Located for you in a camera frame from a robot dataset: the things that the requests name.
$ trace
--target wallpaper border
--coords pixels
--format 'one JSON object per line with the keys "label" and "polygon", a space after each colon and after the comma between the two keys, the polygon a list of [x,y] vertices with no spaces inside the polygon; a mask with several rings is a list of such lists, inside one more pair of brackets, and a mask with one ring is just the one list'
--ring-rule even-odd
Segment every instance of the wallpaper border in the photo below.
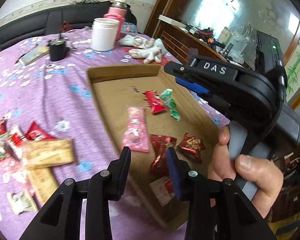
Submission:
{"label": "wallpaper border", "polygon": [[[33,3],[30,5],[27,5],[23,8],[20,8],[8,15],[6,15],[5,17],[0,19],[0,27],[5,25],[6,23],[12,22],[16,19],[19,19],[23,16],[41,11],[41,10],[45,10],[45,9],[49,9],[49,8],[53,8],[53,7],[59,7],[59,6],[65,6],[65,5],[70,5],[73,2],[76,1],[81,1],[81,0],[43,0],[37,3]],[[114,2],[114,0],[97,0],[100,2],[103,1],[111,1]],[[131,5],[131,9],[135,8],[142,8],[148,11],[152,11],[154,8],[154,5],[148,4],[148,3],[143,3],[141,1],[135,1],[135,0],[126,0],[127,3],[129,5]]]}

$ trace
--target cardboard tray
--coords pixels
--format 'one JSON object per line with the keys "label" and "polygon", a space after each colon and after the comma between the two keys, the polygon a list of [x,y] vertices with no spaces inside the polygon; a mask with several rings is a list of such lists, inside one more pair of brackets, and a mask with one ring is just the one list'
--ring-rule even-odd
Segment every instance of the cardboard tray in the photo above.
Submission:
{"label": "cardboard tray", "polygon": [[[183,154],[178,153],[178,156],[188,161],[193,170],[207,175],[213,148],[218,142],[218,128],[189,91],[176,84],[175,78],[165,73],[161,65],[96,67],[88,69],[88,77],[97,109],[118,154],[121,153],[123,135],[128,125],[127,106],[141,106],[146,108],[148,134],[173,136],[178,139],[177,145],[185,133],[195,134],[203,140],[206,149],[201,152],[202,164],[188,160]],[[135,92],[132,86],[137,87],[140,92]],[[166,88],[173,89],[172,97],[181,116],[179,122],[170,116],[169,111],[151,114],[144,100],[145,96],[141,93],[145,90],[156,90],[161,93]],[[173,198],[165,206],[160,205],[149,187],[151,182],[159,179],[149,174],[150,164],[155,159],[150,142],[149,145],[149,154],[132,152],[129,171],[131,183],[159,224],[164,228],[175,230],[187,220],[188,202],[180,202]]]}

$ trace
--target floral tablecloth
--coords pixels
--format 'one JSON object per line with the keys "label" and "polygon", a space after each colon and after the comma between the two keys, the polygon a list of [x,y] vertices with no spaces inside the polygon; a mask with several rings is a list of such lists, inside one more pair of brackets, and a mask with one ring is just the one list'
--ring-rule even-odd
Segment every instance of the floral tablecloth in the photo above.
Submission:
{"label": "floral tablecloth", "polygon": [[[30,38],[0,52],[0,118],[5,116],[7,128],[18,124],[26,132],[32,121],[57,138],[73,138],[78,164],[53,168],[59,183],[66,178],[77,181],[89,179],[106,169],[117,158],[99,117],[86,70],[92,66],[112,64],[137,64],[127,55],[125,47],[115,45],[114,50],[96,52],[89,49],[90,31],[75,30],[65,36],[77,48],[56,63],[49,55],[24,67],[17,59],[36,44],[47,44],[56,35]],[[176,60],[169,53],[165,57]],[[229,121],[193,93],[199,104],[218,126]],[[0,230],[7,240],[19,239],[35,212],[15,215],[6,193],[19,193],[23,185],[8,173],[0,171]],[[136,193],[127,183],[119,202],[109,203],[114,239],[183,239],[185,225],[175,232],[160,228]],[[81,239],[84,239],[85,202],[82,208]]]}

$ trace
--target metal bolt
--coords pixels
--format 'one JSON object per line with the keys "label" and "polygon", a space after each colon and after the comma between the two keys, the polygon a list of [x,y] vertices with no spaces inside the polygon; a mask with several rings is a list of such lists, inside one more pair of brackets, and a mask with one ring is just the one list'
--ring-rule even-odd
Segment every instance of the metal bolt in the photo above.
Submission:
{"label": "metal bolt", "polygon": [[110,174],[110,172],[107,171],[107,170],[104,170],[104,171],[101,171],[101,172],[100,172],[101,177],[109,176],[109,174]]}
{"label": "metal bolt", "polygon": [[65,184],[66,184],[67,186],[71,185],[72,183],[73,183],[73,179],[66,179],[66,180],[65,180]]}
{"label": "metal bolt", "polygon": [[198,176],[198,173],[196,171],[189,171],[188,175],[190,177],[196,177],[196,176]]}
{"label": "metal bolt", "polygon": [[226,178],[226,179],[225,179],[225,183],[226,183],[227,185],[231,186],[231,185],[233,184],[233,180],[230,179],[230,178]]}

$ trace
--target white jar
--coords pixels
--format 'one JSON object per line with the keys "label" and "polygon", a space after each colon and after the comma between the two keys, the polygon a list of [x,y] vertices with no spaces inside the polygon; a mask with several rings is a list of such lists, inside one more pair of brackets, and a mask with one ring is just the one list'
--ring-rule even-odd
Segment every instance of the white jar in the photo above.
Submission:
{"label": "white jar", "polygon": [[114,48],[119,21],[108,18],[96,18],[92,25],[91,48],[96,51],[108,51]]}

